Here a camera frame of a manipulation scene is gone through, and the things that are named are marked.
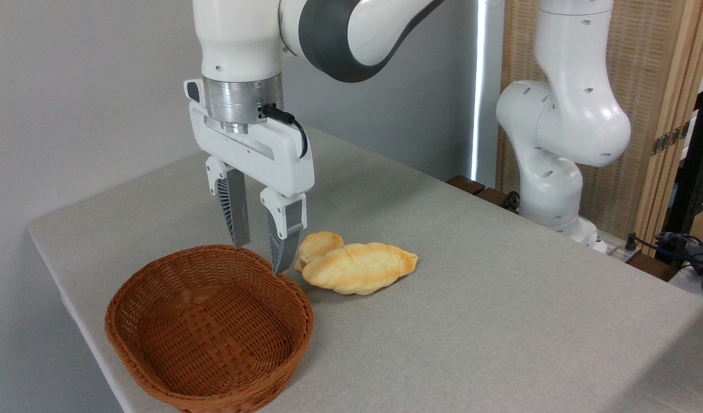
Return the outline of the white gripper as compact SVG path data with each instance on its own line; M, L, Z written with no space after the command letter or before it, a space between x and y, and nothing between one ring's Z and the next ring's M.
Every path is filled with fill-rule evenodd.
M273 274L282 274L293 266L301 231L307 227L304 193L315 183L307 136L272 118L250 124L244 134L235 133L209 117L202 86L201 79L189 79L184 93L191 99L196 142L211 155L206 161L209 190L220 203L231 243L241 248L251 241L246 174L270 187L260 197L267 210Z

